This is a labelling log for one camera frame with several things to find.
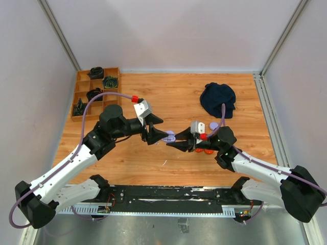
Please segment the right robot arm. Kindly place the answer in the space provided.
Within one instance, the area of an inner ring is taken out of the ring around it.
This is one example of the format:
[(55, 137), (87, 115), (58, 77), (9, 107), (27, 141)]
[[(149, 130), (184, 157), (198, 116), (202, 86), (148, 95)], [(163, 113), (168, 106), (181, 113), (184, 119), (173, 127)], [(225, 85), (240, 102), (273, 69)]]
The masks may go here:
[(167, 145), (182, 152), (215, 151), (215, 160), (222, 169), (243, 174), (232, 187), (231, 197), (237, 204), (251, 200), (279, 206), (303, 223), (308, 223), (320, 207), (326, 206), (326, 191), (306, 168), (282, 167), (249, 155), (234, 145), (237, 139), (228, 126), (209, 135), (189, 127), (175, 138), (175, 142)]

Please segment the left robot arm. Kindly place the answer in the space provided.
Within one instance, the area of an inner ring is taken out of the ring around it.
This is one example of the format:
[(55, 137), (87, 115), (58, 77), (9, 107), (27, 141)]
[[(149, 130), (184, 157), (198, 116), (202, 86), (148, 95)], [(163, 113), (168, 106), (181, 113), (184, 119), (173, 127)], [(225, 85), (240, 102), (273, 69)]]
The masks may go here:
[(140, 135), (148, 145), (155, 144), (167, 133), (155, 128), (163, 119), (152, 113), (151, 106), (142, 101), (134, 105), (136, 117), (127, 119), (121, 106), (107, 106), (93, 130), (87, 133), (76, 148), (59, 164), (39, 178), (15, 186), (16, 204), (29, 225), (42, 228), (68, 206), (80, 201), (96, 199), (103, 202), (109, 197), (108, 187), (99, 177), (89, 178), (82, 184), (64, 189), (79, 172), (102, 159), (115, 148), (119, 138)]

